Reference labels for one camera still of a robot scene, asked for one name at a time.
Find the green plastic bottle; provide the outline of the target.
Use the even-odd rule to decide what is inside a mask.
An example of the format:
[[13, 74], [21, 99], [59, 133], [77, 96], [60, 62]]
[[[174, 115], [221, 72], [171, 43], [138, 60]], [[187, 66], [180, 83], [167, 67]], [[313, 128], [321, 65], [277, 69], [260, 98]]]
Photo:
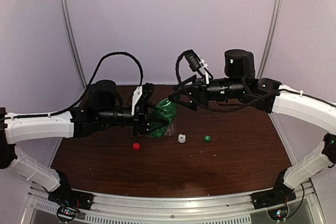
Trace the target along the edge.
[[[168, 98], [160, 101], [155, 110], [153, 111], [153, 119], [155, 121], [166, 120], [169, 121], [169, 125], [174, 122], [175, 117], [177, 115], [177, 104], [170, 102]], [[163, 137], [164, 134], [150, 134], [150, 137]]]

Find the large clear plastic bottle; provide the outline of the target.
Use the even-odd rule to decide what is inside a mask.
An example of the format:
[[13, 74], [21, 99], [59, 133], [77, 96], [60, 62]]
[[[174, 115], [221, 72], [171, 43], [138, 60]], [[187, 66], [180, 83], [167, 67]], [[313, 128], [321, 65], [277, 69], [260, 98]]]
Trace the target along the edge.
[[173, 136], [176, 132], [176, 125], [174, 122], [172, 122], [165, 131], [165, 136]]

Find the red bottle cap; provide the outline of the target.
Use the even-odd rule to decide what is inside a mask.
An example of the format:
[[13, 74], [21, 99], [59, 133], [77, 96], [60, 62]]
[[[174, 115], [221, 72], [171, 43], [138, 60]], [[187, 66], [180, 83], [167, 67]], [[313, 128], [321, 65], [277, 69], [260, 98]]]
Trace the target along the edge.
[[133, 149], [134, 150], [139, 150], [140, 148], [141, 148], [141, 146], [140, 146], [140, 144], [139, 143], [134, 143], [133, 145], [132, 145], [132, 147], [133, 147]]

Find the white nozzle bottle cap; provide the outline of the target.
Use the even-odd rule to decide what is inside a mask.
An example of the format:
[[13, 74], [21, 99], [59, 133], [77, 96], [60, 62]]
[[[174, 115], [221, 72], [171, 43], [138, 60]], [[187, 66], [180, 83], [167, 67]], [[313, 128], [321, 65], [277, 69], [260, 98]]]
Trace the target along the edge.
[[179, 134], [177, 140], [178, 140], [179, 143], [185, 143], [186, 142], [186, 135], [185, 134]]

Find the green bottle cap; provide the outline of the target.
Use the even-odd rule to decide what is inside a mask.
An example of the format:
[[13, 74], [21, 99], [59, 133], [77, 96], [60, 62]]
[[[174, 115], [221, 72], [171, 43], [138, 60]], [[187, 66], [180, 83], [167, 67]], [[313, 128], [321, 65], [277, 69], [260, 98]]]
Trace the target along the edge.
[[211, 140], [212, 140], [212, 138], [211, 138], [209, 135], [205, 135], [205, 136], [204, 136], [204, 141], [205, 141], [206, 143], [211, 142]]

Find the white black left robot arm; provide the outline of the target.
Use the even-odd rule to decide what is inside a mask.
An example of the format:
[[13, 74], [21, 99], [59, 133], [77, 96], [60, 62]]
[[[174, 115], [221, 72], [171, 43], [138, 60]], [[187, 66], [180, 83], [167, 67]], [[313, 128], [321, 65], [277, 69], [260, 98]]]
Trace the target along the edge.
[[147, 135], [170, 124], [156, 110], [148, 112], [155, 109], [149, 102], [153, 84], [136, 87], [131, 107], [123, 105], [116, 86], [114, 81], [100, 80], [88, 87], [82, 106], [64, 112], [19, 115], [1, 108], [1, 169], [15, 170], [44, 187], [64, 205], [71, 205], [76, 197], [66, 175], [24, 154], [17, 143], [50, 137], [82, 138], [109, 126], [130, 126], [133, 135]]

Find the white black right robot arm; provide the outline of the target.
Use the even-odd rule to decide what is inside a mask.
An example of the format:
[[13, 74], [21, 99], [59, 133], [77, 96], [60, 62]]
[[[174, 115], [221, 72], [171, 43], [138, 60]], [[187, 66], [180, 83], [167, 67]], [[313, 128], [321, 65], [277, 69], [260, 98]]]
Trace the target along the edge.
[[178, 84], [169, 100], [191, 110], [229, 113], [253, 107], [282, 114], [326, 130], [318, 146], [303, 160], [282, 171], [269, 192], [279, 204], [302, 182], [335, 166], [335, 103], [297, 91], [279, 81], [255, 77], [254, 55], [243, 49], [224, 52], [224, 78], [214, 79], [205, 60], [189, 49], [175, 64]]

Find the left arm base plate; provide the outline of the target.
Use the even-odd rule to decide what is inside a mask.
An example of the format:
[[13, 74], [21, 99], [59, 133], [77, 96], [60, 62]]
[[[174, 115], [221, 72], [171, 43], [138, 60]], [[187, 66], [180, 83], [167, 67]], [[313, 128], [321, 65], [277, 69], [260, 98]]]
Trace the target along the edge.
[[90, 210], [93, 202], [93, 194], [77, 190], [46, 191], [48, 200], [60, 206], [75, 210]]

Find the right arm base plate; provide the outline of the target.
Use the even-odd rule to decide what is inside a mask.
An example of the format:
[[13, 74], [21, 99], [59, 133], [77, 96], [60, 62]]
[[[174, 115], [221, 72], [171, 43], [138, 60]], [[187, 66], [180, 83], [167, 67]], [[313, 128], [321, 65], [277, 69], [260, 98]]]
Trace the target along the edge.
[[285, 204], [296, 199], [294, 192], [283, 193], [274, 189], [260, 191], [251, 195], [254, 209], [269, 208], [276, 205]]

